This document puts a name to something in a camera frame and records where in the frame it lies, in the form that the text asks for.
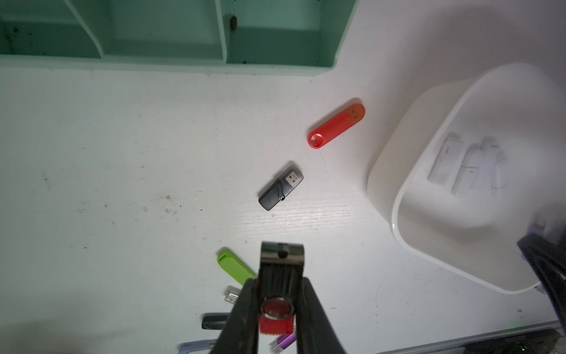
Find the white plastic storage box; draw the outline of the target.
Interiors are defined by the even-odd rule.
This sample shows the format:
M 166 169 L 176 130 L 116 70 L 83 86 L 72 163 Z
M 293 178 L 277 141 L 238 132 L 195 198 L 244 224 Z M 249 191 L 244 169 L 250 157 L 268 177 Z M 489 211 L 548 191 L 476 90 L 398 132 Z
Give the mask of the white plastic storage box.
M 431 184 L 449 133 L 464 148 L 445 186 Z M 457 198 L 451 191 L 474 147 L 483 160 Z M 565 227 L 565 92 L 527 63 L 430 88 L 377 158 L 367 194 L 409 252 L 503 294 L 537 287 L 517 242 L 531 228 L 557 239 Z

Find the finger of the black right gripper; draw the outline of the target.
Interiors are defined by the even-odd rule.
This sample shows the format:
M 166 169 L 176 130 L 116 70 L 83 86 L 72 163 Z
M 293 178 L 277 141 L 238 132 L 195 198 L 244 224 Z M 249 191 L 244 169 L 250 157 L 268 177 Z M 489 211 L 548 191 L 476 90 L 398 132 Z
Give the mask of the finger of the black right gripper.
M 522 237 L 517 245 L 545 288 L 564 330 L 565 250 L 535 234 Z

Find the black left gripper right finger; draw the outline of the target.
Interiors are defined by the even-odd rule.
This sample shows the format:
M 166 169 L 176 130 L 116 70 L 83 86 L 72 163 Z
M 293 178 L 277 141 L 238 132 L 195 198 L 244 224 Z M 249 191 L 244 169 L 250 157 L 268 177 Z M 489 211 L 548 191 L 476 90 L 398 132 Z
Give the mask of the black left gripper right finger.
M 296 336 L 298 354 L 346 354 L 306 277 L 296 300 Z

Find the clear white usb flash drive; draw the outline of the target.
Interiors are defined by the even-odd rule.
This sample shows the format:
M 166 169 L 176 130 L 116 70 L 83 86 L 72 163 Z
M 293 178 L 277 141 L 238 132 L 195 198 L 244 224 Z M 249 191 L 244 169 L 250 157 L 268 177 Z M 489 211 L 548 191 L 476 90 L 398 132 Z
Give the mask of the clear white usb flash drive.
M 451 191 L 453 196 L 461 198 L 472 189 L 482 160 L 483 151 L 480 148 L 474 147 L 467 151 Z

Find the black red swivel usb drive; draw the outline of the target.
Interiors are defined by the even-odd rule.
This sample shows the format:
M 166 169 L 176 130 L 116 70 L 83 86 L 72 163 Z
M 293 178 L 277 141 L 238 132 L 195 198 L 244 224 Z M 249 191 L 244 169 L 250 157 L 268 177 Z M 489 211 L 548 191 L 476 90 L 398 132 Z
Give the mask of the black red swivel usb drive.
M 263 242 L 259 267 L 259 332 L 293 333 L 305 265 L 305 249 L 296 243 Z

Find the white slim usb flash drive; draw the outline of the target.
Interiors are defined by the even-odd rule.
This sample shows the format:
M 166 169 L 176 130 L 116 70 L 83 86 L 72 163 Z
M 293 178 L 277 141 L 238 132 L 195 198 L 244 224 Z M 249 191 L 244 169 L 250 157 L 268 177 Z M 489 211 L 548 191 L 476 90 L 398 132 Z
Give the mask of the white slim usb flash drive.
M 461 135 L 449 133 L 433 164 L 427 180 L 431 184 L 445 186 L 464 148 Z

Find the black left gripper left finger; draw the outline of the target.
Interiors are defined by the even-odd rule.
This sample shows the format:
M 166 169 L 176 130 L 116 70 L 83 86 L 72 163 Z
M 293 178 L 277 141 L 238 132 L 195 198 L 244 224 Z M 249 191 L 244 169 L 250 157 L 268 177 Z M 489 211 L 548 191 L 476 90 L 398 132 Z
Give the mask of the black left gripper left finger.
M 258 280 L 250 279 L 243 286 L 211 354 L 256 354 L 258 341 Z

